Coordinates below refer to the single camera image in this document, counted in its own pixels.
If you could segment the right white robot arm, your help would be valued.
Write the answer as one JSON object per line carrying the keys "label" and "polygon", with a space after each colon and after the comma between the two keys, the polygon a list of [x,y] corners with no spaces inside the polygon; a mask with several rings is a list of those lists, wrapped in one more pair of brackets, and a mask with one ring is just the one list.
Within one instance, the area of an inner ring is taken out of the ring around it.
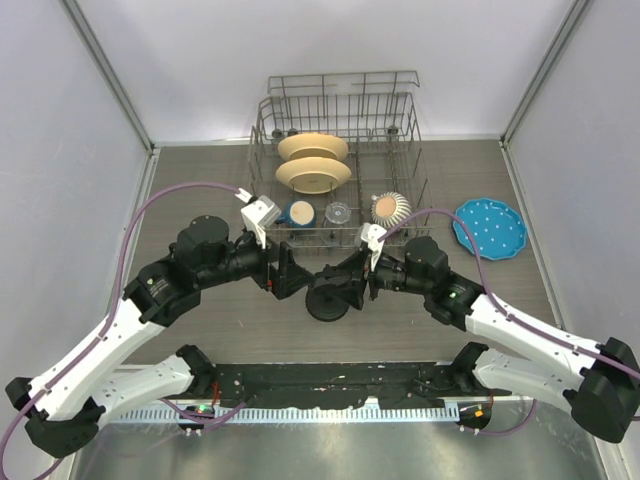
{"label": "right white robot arm", "polygon": [[451,371],[457,391],[510,391],[569,413],[593,436],[617,444],[639,410],[639,363],[633,350],[611,337],[600,343],[553,327],[499,299],[484,284],[452,270],[430,237],[412,239],[397,260],[366,246],[337,271],[372,295],[389,290],[419,295],[438,322],[490,339],[516,352],[509,357],[472,345]]}

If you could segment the black smartphone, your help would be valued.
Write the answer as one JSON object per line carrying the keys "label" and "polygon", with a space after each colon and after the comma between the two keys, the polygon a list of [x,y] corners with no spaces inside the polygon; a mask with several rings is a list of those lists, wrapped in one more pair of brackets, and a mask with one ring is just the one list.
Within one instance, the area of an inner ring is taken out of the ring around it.
{"label": "black smartphone", "polygon": [[361,269],[326,265],[323,270],[314,275],[311,289],[320,287],[337,287],[339,291],[364,292],[366,282]]}

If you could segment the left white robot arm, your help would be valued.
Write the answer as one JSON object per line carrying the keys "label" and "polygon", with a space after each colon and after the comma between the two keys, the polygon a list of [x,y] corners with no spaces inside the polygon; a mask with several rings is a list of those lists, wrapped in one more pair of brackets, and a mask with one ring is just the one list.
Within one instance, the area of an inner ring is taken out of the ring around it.
{"label": "left white robot arm", "polygon": [[86,446],[110,420],[156,399],[205,397],[216,371],[194,345],[119,381],[111,373],[134,351],[201,303],[202,291],[251,278],[277,299],[310,284],[291,247],[261,243],[246,231],[229,239],[221,218],[200,216],[179,232],[167,256],[143,267],[124,288],[113,317],[106,317],[47,372],[16,377],[5,388],[26,419],[31,442],[60,459]]}

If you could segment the black phone stand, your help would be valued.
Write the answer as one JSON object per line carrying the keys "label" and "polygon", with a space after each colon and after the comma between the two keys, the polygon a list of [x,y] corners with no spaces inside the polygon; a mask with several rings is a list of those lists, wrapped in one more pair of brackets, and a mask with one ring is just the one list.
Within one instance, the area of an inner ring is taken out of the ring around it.
{"label": "black phone stand", "polygon": [[334,295],[333,288],[328,285],[309,289],[305,306],[315,320],[326,323],[341,319],[350,308],[344,300]]}

